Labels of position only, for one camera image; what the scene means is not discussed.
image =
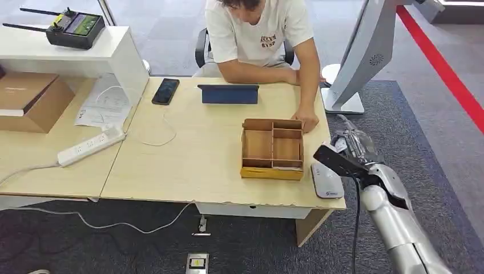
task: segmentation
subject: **wooden organizer box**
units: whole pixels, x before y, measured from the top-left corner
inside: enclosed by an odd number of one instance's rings
[[[242,125],[243,178],[300,180],[303,177],[303,123],[246,119]]]

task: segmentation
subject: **office chair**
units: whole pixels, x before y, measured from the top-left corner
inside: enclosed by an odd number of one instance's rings
[[[201,30],[200,34],[198,35],[197,44],[195,47],[195,61],[197,62],[198,67],[203,67],[205,65],[205,44],[207,41],[208,30],[204,28]],[[210,38],[208,39],[208,52],[212,51],[212,47],[210,45]],[[294,49],[289,44],[287,40],[284,41],[284,60],[289,64],[292,65],[294,62]]]

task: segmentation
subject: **man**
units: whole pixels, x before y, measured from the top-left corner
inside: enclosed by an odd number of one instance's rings
[[[292,119],[302,120],[304,132],[313,130],[319,122],[314,99],[320,63],[304,0],[207,0],[205,17],[213,60],[194,76],[299,85],[300,103]],[[299,70],[276,55],[284,39],[294,48]]]

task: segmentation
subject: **white cable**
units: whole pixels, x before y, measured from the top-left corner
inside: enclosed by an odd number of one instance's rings
[[[21,168],[20,170],[16,170],[10,174],[7,174],[5,177],[3,177],[2,179],[0,179],[0,186],[2,185],[3,182],[5,182],[6,180],[10,179],[12,176],[18,174],[18,173],[21,173],[21,172],[26,172],[26,171],[31,171],[31,170],[41,170],[43,168],[51,168],[51,167],[60,167],[61,165],[58,163],[58,162],[55,162],[53,164],[40,164],[40,165],[37,165],[37,166],[31,166],[31,167],[24,167],[24,168]]]
[[[108,87],[107,89],[103,90],[103,91],[102,91],[102,92],[101,92],[101,93],[100,93],[100,94],[99,94],[99,95],[96,97],[96,101],[95,101],[95,103],[96,103],[96,104],[98,103],[99,98],[101,97],[101,95],[103,95],[103,94],[104,94],[106,91],[108,91],[108,90],[110,90],[110,89],[112,89],[112,88],[115,88],[115,87],[117,87],[117,88],[121,88],[121,90],[123,90],[123,92],[124,92],[124,88],[123,88],[122,86],[110,86],[110,87]]]
[[[69,211],[69,212],[57,212],[57,211],[50,211],[50,210],[46,210],[46,209],[42,209],[42,208],[37,208],[37,207],[7,207],[5,209],[11,209],[11,210],[32,210],[32,211],[40,211],[40,212],[44,212],[44,213],[50,213],[50,214],[56,214],[56,215],[72,215],[72,214],[76,214],[79,216],[79,218],[82,220],[82,222],[84,222],[88,227],[90,228],[94,228],[94,229],[105,229],[105,228],[110,228],[110,227],[115,227],[117,225],[127,225],[131,228],[134,228],[135,230],[143,233],[143,234],[150,234],[150,233],[153,233],[153,232],[156,232],[162,228],[165,228],[165,227],[169,227],[171,226],[179,217],[180,215],[183,213],[183,211],[189,206],[193,204],[192,203],[188,203],[187,205],[185,205],[185,207],[183,207],[180,211],[180,213],[178,213],[178,215],[176,215],[176,217],[173,219],[173,221],[171,221],[170,223],[166,224],[166,225],[163,225],[161,227],[158,227],[158,228],[155,228],[153,230],[150,230],[150,231],[144,231],[144,230],[141,230],[137,227],[135,227],[134,225],[132,224],[129,224],[129,223],[115,223],[115,224],[110,224],[110,225],[103,225],[101,227],[97,227],[95,225],[92,225],[90,223],[88,223],[84,217],[77,211]]]
[[[124,88],[122,86],[111,86],[111,87],[108,87],[107,89],[103,90],[99,95],[98,97],[96,98],[96,104],[98,103],[98,100],[99,98],[101,97],[101,95],[103,95],[105,92],[107,92],[108,90],[112,89],[112,88],[121,88],[123,91],[124,91]],[[173,139],[176,137],[176,130],[170,125],[170,123],[168,122],[168,120],[165,118],[165,113],[163,113],[163,117],[162,119],[165,121],[165,123],[168,125],[168,127],[170,128],[170,130],[173,132],[173,136],[166,142],[163,142],[163,143],[159,143],[159,144],[156,144],[156,143],[149,143],[149,142],[145,142],[145,141],[142,141],[142,140],[138,140],[140,141],[141,143],[143,144],[146,144],[148,146],[153,146],[153,147],[161,147],[161,146],[164,146],[166,144],[168,144],[169,142],[173,141]],[[103,120],[103,123],[104,123],[104,117],[101,113],[99,113],[99,115],[101,116],[101,119]]]
[[[170,123],[168,122],[168,120],[165,118],[165,114],[166,114],[166,112],[163,113],[162,119],[165,121],[165,123],[167,124],[167,126],[173,132],[173,136],[168,141],[163,142],[163,143],[159,143],[159,144],[153,144],[153,143],[145,142],[145,141],[142,141],[142,140],[138,140],[138,141],[142,142],[143,144],[147,144],[148,146],[153,146],[153,147],[161,147],[161,146],[164,146],[167,143],[173,141],[173,139],[176,137],[176,130],[170,125]]]
[[[29,274],[50,274],[50,271],[48,271],[46,269],[40,269],[40,270],[36,270],[34,272],[30,272]]]

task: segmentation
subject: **white t-shirt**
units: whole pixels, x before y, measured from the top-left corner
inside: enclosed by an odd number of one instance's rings
[[[218,0],[207,0],[205,18],[216,63],[238,59],[265,66],[284,38],[292,47],[313,38],[304,0],[265,0],[255,26],[233,17]]]

